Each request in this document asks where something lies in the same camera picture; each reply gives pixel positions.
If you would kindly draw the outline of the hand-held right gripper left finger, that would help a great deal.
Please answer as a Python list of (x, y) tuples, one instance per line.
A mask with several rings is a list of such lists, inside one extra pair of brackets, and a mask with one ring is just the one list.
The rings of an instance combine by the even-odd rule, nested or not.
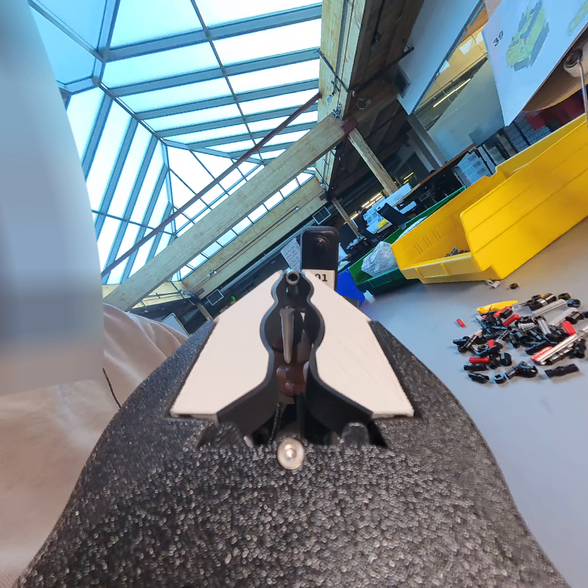
[(283, 398), (277, 369), (284, 365), (281, 319), (266, 322), (277, 305), (284, 271), (222, 313), (170, 408), (176, 419), (234, 424), (249, 445), (269, 445), (277, 435)]

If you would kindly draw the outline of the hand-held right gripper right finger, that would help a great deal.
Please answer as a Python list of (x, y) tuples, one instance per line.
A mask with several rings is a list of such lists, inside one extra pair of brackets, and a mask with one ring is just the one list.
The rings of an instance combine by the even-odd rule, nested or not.
[(306, 390), (299, 399), (300, 432), (311, 443), (327, 444), (345, 427), (360, 423), (370, 440), (379, 419), (413, 417), (403, 390), (367, 316), (317, 274), (302, 271), (304, 300), (301, 345), (309, 362)]

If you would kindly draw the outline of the grey tube with black axle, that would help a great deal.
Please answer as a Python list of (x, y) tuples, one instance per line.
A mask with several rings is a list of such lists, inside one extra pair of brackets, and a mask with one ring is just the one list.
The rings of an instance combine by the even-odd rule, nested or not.
[(295, 313), (296, 298), (298, 297), (298, 283), (300, 273), (293, 269), (288, 269), (284, 276), (286, 302), (280, 308), (283, 341), (283, 356), (287, 364), (290, 364), (293, 356), (293, 347), (295, 341)]

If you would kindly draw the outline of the grey desk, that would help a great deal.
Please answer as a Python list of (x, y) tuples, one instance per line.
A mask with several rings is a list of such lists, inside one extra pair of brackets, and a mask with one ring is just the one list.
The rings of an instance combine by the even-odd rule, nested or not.
[[(509, 290), (511, 283), (520, 288)], [(568, 584), (587, 587), (587, 360), (559, 379), (479, 385), (452, 340), (475, 331), (476, 309), (538, 293), (568, 292), (587, 307), (587, 220), (513, 272), (484, 282), (411, 282), (360, 310), (379, 321), (457, 397), (502, 469), (534, 537)], [(456, 319), (466, 323), (459, 327)]]

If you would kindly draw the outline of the blue storage bin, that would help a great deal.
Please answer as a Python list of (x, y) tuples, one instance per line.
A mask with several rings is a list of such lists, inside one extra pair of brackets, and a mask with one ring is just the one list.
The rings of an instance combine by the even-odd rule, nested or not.
[(357, 287), (349, 269), (338, 274), (336, 291), (341, 296), (358, 301), (359, 305), (365, 301), (364, 292)]

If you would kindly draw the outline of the clear plastic bag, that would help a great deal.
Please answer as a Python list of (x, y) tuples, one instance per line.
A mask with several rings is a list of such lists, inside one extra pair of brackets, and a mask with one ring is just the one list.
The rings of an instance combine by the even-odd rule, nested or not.
[(392, 244), (381, 241), (364, 257), (361, 270), (371, 277), (376, 277), (398, 268), (398, 262), (392, 251)]

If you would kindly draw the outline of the green storage bin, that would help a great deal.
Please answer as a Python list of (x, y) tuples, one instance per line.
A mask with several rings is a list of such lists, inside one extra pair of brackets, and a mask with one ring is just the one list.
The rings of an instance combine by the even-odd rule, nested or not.
[[(414, 218), (409, 220), (404, 226), (395, 230), (390, 236), (382, 241), (387, 245), (382, 246), (382, 249), (391, 250), (391, 245), (395, 243), (401, 236), (410, 231), (415, 225), (419, 224), (423, 220), (430, 217), (437, 210), (443, 207), (446, 203), (451, 202), (453, 198), (463, 192), (466, 188), (461, 187), (452, 194), (443, 198), (437, 204), (431, 206), (424, 212), (416, 215)], [(352, 264), (349, 268), (349, 274), (356, 284), (357, 288), (363, 292), (371, 292), (372, 295), (378, 295), (381, 293), (388, 292), (389, 290), (400, 288), (405, 284), (414, 281), (414, 279), (407, 279), (401, 272), (397, 264), (394, 264), (387, 268), (386, 272), (380, 272), (379, 274), (367, 273), (363, 270), (364, 261), (370, 257), (373, 251), (377, 251), (377, 247), (374, 247), (371, 251), (365, 254), (362, 258)]]

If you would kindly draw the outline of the pile of black red pins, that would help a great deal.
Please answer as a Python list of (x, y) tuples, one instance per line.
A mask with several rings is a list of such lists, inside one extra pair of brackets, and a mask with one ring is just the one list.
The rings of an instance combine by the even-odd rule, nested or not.
[(587, 360), (587, 308), (567, 292), (534, 295), (475, 320), (474, 333), (452, 344), (468, 356), (463, 370), (478, 384), (568, 378)]

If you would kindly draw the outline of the yellow storage bin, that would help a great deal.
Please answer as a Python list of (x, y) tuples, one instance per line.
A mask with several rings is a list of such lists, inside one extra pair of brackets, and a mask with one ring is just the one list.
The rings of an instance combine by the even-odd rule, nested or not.
[[(502, 280), (587, 216), (587, 124), (569, 122), (392, 244), (407, 279)], [(452, 248), (468, 254), (445, 257)]]

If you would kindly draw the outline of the open instruction booklet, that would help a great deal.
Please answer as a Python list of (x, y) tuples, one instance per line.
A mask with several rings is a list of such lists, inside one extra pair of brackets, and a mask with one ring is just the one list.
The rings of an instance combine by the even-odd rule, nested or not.
[(508, 125), (564, 55), (584, 43), (587, 1), (501, 1), (482, 34)]

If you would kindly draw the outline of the wooden book stand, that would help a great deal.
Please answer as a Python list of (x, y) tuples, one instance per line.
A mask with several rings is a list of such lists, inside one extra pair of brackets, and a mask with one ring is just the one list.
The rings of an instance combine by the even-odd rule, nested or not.
[(587, 38), (577, 43), (564, 55), (554, 71), (523, 107), (525, 112), (552, 107), (580, 90), (587, 82)]

